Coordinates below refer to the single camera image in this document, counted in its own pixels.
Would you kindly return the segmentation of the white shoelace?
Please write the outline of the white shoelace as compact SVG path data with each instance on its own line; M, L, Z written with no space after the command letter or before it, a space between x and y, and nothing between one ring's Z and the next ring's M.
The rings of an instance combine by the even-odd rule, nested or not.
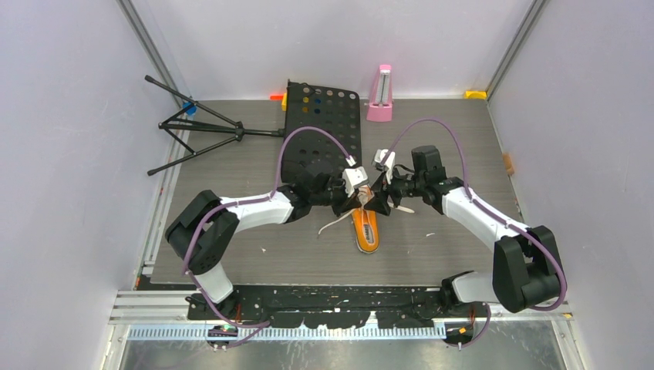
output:
M342 220L345 220L347 216L351 216L352 223L355 225L357 234L361 234L365 238L369 238L369 237L377 238L379 236L379 228L377 226L376 216L373 215L373 211L364 209L364 206L372 198L373 198L373 192L371 191L370 186L360 187L358 193L358 200L361 203L361 206L354 210L348 211L347 213L343 214L336 220L331 221L330 223L321 227L318 231L318 235L320 235L328 227L331 227L341 222Z

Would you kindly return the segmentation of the orange canvas sneaker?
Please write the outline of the orange canvas sneaker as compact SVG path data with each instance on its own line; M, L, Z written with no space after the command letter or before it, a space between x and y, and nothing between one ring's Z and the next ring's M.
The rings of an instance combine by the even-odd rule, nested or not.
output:
M364 254L372 254L379 247L379 228L376 212L355 209L352 212L352 224L356 232L356 245Z

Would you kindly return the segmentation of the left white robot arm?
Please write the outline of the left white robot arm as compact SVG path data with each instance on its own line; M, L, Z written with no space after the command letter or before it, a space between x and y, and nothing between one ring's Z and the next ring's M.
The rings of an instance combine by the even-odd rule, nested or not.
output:
M237 307L221 264L235 234L295 222L313 207L330 207L337 216L360 207L359 188L368 183L364 168L353 166L336 177L330 170L328 163L313 163L291 183L258 196L219 197L203 190L169 225L166 241L183 260L183 272L207 295L207 309L216 318L231 317Z

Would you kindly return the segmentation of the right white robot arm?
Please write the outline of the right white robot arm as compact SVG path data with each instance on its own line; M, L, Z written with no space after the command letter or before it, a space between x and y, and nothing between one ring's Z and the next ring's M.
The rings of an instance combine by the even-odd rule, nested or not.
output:
M465 271L443 279L443 311L460 316L472 302L498 303L512 313L527 308L547 311L545 303L551 299L560 305L567 284L551 230L507 217L465 187L462 179L448 177L435 146L419 146L411 156L412 167L400 173L394 152L376 151L373 164L381 174L365 208L388 216L402 199L420 198L464 226L493 254L489 274Z

